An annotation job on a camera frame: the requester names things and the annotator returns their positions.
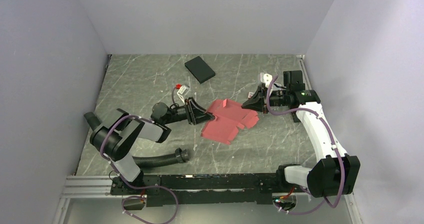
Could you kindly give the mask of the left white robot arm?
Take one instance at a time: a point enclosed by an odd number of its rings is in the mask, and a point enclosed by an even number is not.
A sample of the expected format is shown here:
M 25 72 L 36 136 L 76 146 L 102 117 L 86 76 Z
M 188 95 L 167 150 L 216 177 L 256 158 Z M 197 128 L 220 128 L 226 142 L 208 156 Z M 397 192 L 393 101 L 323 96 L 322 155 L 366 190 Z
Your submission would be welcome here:
M 163 143 L 171 133 L 168 124 L 186 120 L 191 125 L 197 125 L 215 119 L 211 112 L 199 106 L 192 97 L 186 99 L 183 106 L 156 103 L 150 119 L 131 115 L 119 108 L 103 121 L 93 112 L 85 113 L 84 118 L 92 130 L 89 142 L 125 179 L 123 186 L 131 194 L 137 194 L 143 189 L 144 168 L 185 163 L 190 159 L 188 151 L 181 148 L 162 156 L 135 157 L 130 154 L 130 150 L 137 139 Z

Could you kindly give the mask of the red paper box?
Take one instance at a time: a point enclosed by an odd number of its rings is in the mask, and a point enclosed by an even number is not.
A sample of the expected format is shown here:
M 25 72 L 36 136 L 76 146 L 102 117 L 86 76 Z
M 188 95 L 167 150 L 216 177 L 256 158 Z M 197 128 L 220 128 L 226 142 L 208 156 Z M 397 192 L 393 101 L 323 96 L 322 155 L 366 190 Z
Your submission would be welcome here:
M 213 120 L 208 121 L 201 131 L 203 138 L 230 145 L 239 130 L 250 129 L 259 121 L 258 113 L 242 109 L 242 105 L 230 99 L 217 99 L 207 112 L 212 113 Z

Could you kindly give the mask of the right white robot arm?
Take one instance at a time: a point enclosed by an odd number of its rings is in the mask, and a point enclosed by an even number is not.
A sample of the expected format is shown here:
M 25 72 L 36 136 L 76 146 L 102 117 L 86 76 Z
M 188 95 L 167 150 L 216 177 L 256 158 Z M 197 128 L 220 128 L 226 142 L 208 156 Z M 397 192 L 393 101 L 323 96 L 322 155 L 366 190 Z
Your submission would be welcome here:
M 353 192 L 361 163 L 349 155 L 335 137 L 324 114 L 321 100 L 312 89 L 307 89 L 300 70 L 285 71 L 283 84 L 276 77 L 261 72 L 255 93 L 242 104 L 243 109 L 275 116 L 291 114 L 308 134 L 315 153 L 312 168 L 302 165 L 282 165 L 277 170 L 276 187 L 289 191 L 294 185 L 306 188 L 315 197 L 349 195 Z

